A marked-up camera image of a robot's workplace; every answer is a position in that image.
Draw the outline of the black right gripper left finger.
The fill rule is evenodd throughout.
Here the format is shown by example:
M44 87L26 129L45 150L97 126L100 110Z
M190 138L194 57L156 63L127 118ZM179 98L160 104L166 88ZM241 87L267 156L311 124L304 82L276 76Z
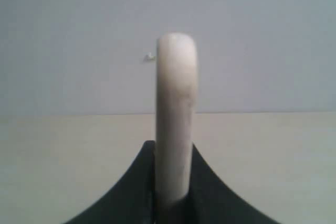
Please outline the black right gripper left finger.
M155 223L154 147L145 141L116 184L67 223Z

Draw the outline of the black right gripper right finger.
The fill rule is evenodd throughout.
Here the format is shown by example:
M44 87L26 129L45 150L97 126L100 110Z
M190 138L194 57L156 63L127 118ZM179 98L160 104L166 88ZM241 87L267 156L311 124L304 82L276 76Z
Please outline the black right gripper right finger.
M196 146L192 150L188 223L277 223L258 210L211 169Z

